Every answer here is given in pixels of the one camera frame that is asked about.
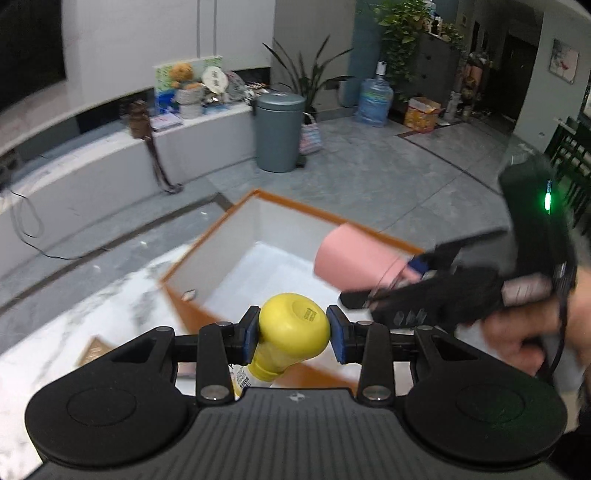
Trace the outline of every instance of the painting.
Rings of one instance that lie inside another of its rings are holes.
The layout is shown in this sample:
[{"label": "painting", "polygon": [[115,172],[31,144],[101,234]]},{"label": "painting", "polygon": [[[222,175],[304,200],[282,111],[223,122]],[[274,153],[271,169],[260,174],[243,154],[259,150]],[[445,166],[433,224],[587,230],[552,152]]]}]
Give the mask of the painting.
[{"label": "painting", "polygon": [[566,43],[554,39],[552,56],[548,70],[562,78],[571,85],[574,83],[574,75],[577,73],[579,52],[570,48]]}]

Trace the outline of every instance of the white sticker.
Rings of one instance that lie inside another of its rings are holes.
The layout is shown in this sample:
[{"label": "white sticker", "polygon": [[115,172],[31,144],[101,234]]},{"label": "white sticker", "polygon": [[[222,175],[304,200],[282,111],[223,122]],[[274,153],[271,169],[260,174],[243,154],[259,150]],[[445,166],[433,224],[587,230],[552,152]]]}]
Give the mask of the white sticker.
[{"label": "white sticker", "polygon": [[540,273],[507,280],[503,283],[503,288],[501,289],[505,307],[544,300],[551,293],[552,281]]},{"label": "white sticker", "polygon": [[234,365],[232,367],[235,394],[239,397],[246,387],[270,387],[272,382],[263,382],[252,375],[248,366]]}]

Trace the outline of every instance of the power cord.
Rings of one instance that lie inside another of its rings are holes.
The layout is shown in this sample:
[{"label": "power cord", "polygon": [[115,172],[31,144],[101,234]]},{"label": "power cord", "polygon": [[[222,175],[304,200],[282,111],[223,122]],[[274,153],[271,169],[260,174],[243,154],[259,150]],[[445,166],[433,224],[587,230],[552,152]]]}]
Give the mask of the power cord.
[{"label": "power cord", "polygon": [[[31,199],[29,199],[25,195],[14,192],[11,187],[7,187],[7,190],[9,192],[7,195],[7,202],[8,202],[8,210],[10,212],[10,218],[12,221],[12,228],[14,230],[14,233],[16,234],[16,236],[18,237],[18,239],[22,243],[24,243],[25,245],[28,245],[31,248],[34,248],[35,250],[37,250],[37,252],[39,252],[44,257],[53,258],[55,260],[75,261],[75,260],[80,260],[81,258],[84,258],[87,255],[87,254],[83,254],[83,255],[78,255],[76,257],[61,257],[59,255],[49,255],[48,253],[45,253],[41,248],[28,242],[27,239],[25,238],[25,236],[27,236],[29,238],[39,238],[43,234],[43,232],[45,231],[45,226],[43,225],[43,221],[39,217],[39,214],[37,213],[37,210],[36,210],[35,206],[33,205]],[[22,225],[22,205],[20,205],[20,207],[17,210],[17,208],[15,207],[15,205],[12,202],[11,195],[15,195],[17,197],[20,197],[22,199],[21,204],[26,202],[27,205],[29,206],[29,208],[31,209],[31,213],[33,214],[33,217],[35,217],[35,220],[37,221],[37,223],[39,225],[38,232],[35,235],[27,233],[25,231],[25,229],[23,228],[23,225]]]},{"label": "power cord", "polygon": [[564,352],[564,344],[566,343],[566,326],[569,319],[569,294],[574,287],[575,278],[577,275],[576,266],[572,267],[566,262],[558,266],[557,272],[554,276],[554,289],[558,297],[558,320],[560,321],[560,331],[558,333],[558,348],[550,367],[548,367],[548,379],[552,379],[556,367],[560,363],[562,354]]}]

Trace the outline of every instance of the wrist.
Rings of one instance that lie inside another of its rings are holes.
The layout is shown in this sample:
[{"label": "wrist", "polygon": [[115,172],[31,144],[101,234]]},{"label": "wrist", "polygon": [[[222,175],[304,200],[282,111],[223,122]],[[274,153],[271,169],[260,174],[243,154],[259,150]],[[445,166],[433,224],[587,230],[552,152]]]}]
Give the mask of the wrist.
[{"label": "wrist", "polygon": [[569,297],[567,341],[577,352],[583,368],[591,365],[591,271],[579,268]]}]

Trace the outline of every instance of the metal bolt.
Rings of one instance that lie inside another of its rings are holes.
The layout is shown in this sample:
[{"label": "metal bolt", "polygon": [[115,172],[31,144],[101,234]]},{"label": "metal bolt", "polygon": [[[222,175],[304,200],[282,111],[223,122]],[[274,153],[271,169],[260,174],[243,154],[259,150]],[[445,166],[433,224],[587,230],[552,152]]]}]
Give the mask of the metal bolt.
[{"label": "metal bolt", "polygon": [[223,385],[208,385],[201,389],[201,396],[206,400],[223,400],[230,391]]},{"label": "metal bolt", "polygon": [[380,401],[387,400],[392,395],[389,388],[383,385],[371,385],[363,389],[363,396],[368,400]]}]

